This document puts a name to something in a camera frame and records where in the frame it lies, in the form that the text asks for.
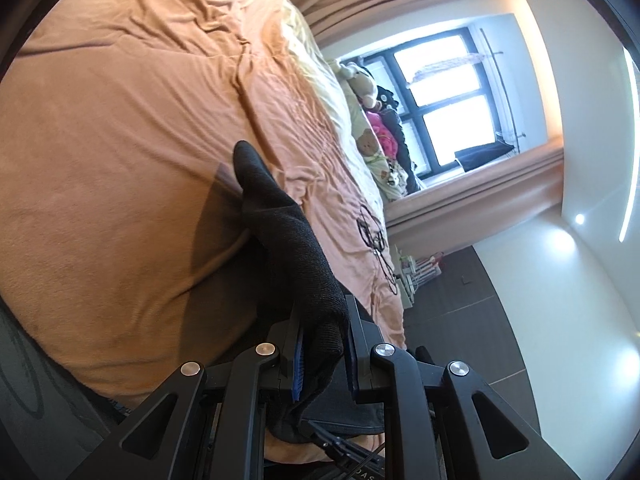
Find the black drawstring pants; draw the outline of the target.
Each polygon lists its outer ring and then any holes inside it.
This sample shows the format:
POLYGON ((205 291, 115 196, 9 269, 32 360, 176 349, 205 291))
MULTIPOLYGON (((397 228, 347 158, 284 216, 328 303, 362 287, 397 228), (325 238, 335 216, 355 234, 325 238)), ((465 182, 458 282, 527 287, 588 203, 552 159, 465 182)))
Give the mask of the black drawstring pants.
POLYGON ((349 291, 334 276, 303 211, 270 174, 248 142, 233 149, 242 188, 242 220, 255 249, 250 273, 262 280, 258 315, 266 323, 295 312, 303 331, 303 392, 297 402, 281 393, 267 405, 267 427, 278 439, 307 441, 307 422, 340 437, 372 436, 384 429, 381 404, 358 404, 345 366, 349 291))

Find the stack of folded black clothes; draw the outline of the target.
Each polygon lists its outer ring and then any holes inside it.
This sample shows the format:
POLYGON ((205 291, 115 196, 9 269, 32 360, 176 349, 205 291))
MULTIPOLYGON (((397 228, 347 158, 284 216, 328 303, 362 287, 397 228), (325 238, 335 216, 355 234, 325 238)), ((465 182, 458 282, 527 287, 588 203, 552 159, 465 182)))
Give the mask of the stack of folded black clothes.
POLYGON ((425 364, 434 365, 435 362, 424 346, 419 346, 414 349, 409 349, 408 352, 418 361, 425 364))

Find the striped items on nightstand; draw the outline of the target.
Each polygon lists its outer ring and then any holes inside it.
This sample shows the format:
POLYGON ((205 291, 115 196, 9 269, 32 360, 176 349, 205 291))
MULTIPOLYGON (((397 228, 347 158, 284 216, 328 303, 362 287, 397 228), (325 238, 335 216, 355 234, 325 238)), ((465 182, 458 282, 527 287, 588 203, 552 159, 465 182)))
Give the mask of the striped items on nightstand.
POLYGON ((402 307, 405 310, 411 309, 416 301, 418 289, 442 274, 440 263, 444 254, 436 252, 429 257, 414 258, 402 252, 397 246, 393 246, 390 255, 402 307))

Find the pink curtain right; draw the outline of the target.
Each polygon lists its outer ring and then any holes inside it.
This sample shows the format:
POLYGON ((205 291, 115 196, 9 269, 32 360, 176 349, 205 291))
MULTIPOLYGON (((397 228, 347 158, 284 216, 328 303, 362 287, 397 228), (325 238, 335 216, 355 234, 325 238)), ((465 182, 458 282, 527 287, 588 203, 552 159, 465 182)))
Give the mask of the pink curtain right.
POLYGON ((554 138, 388 204, 388 240, 413 256, 450 254, 561 203, 563 184, 564 143, 554 138))

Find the orange bed blanket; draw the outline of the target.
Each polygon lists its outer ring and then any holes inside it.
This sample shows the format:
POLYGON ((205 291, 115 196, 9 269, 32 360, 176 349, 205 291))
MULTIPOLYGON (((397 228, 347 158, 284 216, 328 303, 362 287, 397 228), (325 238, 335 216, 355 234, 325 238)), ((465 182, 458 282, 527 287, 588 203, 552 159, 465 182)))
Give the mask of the orange bed blanket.
POLYGON ((1 295, 50 358, 138 406, 211 363, 290 274, 246 246, 250 142, 392 344, 402 307, 357 220, 372 179, 288 0, 60 0, 1 84, 1 295))

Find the bear print pillow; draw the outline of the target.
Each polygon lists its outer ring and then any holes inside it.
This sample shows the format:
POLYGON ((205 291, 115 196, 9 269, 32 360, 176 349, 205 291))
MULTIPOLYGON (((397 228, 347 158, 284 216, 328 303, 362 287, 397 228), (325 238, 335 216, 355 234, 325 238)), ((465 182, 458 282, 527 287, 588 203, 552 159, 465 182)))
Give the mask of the bear print pillow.
POLYGON ((371 171, 375 183, 386 200, 400 200, 408 194, 408 176, 397 159, 398 142, 377 112, 364 110, 353 94, 346 96, 346 102, 357 150, 371 171))

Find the plush toy pile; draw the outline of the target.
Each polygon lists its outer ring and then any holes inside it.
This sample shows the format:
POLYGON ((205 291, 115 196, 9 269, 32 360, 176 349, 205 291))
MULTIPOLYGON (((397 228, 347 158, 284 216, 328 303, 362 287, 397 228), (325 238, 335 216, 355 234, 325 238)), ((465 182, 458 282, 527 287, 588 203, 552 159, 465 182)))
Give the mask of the plush toy pile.
POLYGON ((418 192, 420 186, 393 93, 380 87, 356 63, 331 60, 329 66, 343 89, 357 150, 383 196, 394 202, 418 192))

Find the black framed window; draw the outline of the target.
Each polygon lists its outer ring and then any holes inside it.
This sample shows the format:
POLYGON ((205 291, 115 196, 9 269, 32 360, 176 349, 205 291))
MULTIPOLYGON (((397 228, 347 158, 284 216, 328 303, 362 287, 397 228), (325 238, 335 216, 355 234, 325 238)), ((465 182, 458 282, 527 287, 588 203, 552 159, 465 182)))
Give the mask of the black framed window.
POLYGON ((467 27, 346 60, 390 92, 419 178, 457 168, 465 148, 506 142, 486 55, 467 27))

